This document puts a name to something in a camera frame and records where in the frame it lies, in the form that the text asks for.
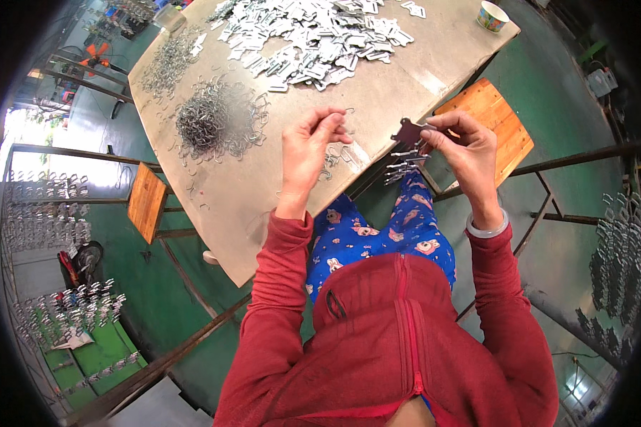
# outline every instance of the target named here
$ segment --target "zipper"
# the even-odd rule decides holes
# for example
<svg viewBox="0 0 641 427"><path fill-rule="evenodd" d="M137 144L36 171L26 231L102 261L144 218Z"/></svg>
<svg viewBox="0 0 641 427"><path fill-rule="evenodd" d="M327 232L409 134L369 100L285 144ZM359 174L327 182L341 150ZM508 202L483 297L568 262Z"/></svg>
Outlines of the zipper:
<svg viewBox="0 0 641 427"><path fill-rule="evenodd" d="M420 364L418 362L418 344L416 343L416 321L413 318L413 309L411 303L406 299L406 260L403 253L398 259L399 263L399 299L404 301L406 308L406 319L408 323L408 335L411 348L411 365L413 366L413 393L422 394L422 374L420 373Z"/></svg>

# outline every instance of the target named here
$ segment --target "left hand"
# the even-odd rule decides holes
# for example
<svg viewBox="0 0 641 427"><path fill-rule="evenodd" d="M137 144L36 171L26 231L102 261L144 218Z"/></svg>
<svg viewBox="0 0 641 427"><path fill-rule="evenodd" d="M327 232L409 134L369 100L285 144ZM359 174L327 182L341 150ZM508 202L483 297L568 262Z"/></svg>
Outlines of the left hand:
<svg viewBox="0 0 641 427"><path fill-rule="evenodd" d="M282 194L276 216L304 218L309 193L325 162L327 145L352 143L343 127L345 114L343 108L316 107L283 130Z"/></svg>

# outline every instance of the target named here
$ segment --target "plastic container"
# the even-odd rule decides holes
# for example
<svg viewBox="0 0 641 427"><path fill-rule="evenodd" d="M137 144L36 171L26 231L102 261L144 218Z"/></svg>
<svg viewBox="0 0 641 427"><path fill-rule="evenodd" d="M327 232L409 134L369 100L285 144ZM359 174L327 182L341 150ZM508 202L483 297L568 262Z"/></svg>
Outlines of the plastic container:
<svg viewBox="0 0 641 427"><path fill-rule="evenodd" d="M173 33L185 23L186 19L185 16L176 9L176 6L169 3L154 14L153 21L159 26L164 27L166 31Z"/></svg>
<svg viewBox="0 0 641 427"><path fill-rule="evenodd" d="M492 33L501 31L503 26L511 19L508 15L490 1L483 1L480 12L477 15L477 22Z"/></svg>

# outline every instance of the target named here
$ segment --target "table surface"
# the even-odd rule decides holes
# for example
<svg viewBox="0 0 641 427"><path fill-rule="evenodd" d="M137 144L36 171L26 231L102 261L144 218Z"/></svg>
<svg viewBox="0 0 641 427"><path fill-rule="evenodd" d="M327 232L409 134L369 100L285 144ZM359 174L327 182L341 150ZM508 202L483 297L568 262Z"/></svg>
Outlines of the table surface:
<svg viewBox="0 0 641 427"><path fill-rule="evenodd" d="M192 85L199 76L209 80L228 64L237 67L228 76L232 81L243 81L258 94L269 86L265 75L253 79L240 62L227 60L230 48L217 40L223 27L209 31L204 24L204 18L220 1L196 0L183 12L187 25L205 27L208 35L199 61L176 85L172 100L165 96L157 105L152 94L142 90L141 83L145 66L168 37L165 32L145 51L128 81L147 137L171 187L200 237L237 286L247 282L257 268L256 254L266 238L268 213L277 204L275 192L282 183L280 135L300 111L318 105L355 109L346 124L355 139L351 146L355 163L340 161L331 169L332 179L316 185L308 210L317 215L372 162L392 149L395 142L390 135L398 131L402 117L413 121L424 117L520 32L512 21L499 33L483 29L475 20L480 7L477 0L419 0L417 4L425 7L427 19L409 15L397 1L385 0L376 16L397 18L401 29L415 38L407 47L395 47L391 64L362 59L354 77L329 85L323 92L297 85L285 94L269 93L270 120L264 127L267 140L263 146L248 150L241 161L225 156L222 164L211 161L196 165L188 159L184 167L177 150L168 151L176 141L175 118L162 121L157 113L170 114L192 96ZM270 39L261 54L270 56L285 44L281 38ZM211 70L217 66L222 70ZM193 181L196 191L190 192L187 189Z"/></svg>

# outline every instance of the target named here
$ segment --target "green floor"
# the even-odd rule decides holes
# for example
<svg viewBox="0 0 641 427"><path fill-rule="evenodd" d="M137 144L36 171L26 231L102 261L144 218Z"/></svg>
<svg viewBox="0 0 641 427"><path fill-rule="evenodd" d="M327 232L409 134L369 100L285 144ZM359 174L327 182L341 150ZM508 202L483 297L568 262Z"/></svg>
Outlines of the green floor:
<svg viewBox="0 0 641 427"><path fill-rule="evenodd" d="M535 142L535 148L523 164L614 144L598 105L588 94L576 65L557 35L530 5L519 0L501 1L500 4L522 32L496 56L483 76L516 110ZM124 53L131 62L137 60L152 39L154 29L148 31L126 50L117 47L118 53ZM119 118L106 120L102 112L111 110L113 99L101 94L93 99L91 95L81 94L75 106L77 116L72 117L70 127L81 137L75 146L96 151L98 146L103 149L104 145L110 144L116 154L154 160L134 108L124 106ZM93 148L84 148L86 144ZM453 182L453 176L441 158L433 158L427 167L440 186ZM100 186L95 189L95 195L126 197L132 182L129 172L135 173L135 168L119 168L117 185ZM621 167L615 160L602 160L546 172L546 178L565 213L598 216L604 209L601 194L617 191L621 174ZM513 244L517 244L529 226L528 213L538 210L544 195L533 175L509 178L499 188L500 199L511 216L515 231ZM357 203L367 220L381 227L387 222L396 196L396 186L385 188L377 184ZM176 203L175 199L170 200L170 204ZM456 251L458 282L454 286L453 302L461 310L474 295L470 245L462 233L470 207L464 197L456 197L436 204L435 210L442 231ZM94 239L105 248L106 274L115 278L116 286L128 296L123 315L132 329L129 334L137 337L136 345L148 361L171 350L210 320L183 286L161 246L146 244L130 223L125 206L94 206L89 221L93 224ZM162 222L163 228L187 226L189 220L184 213L166 214ZM544 221L521 256L522 277L553 296L565 310L581 306L589 315L593 307L588 263L595 242L592 227ZM222 269L203 262L202 251L206 247L198 238L173 239L170 244L205 300L217 311L230 307L251 289L251 285L238 289ZM147 262L140 251L152 252ZM541 313L537 312L536 316L552 351L592 353ZM476 338L483 338L476 315L470 316L463 326ZM308 322L305 322L302 334L305 338L312 334ZM213 413L217 406L220 388L237 344L238 328L229 322L172 369L188 399L207 412ZM573 372L569 357L555 356L554 362L558 384L564 384ZM600 359L582 362L595 372L604 367Z"/></svg>

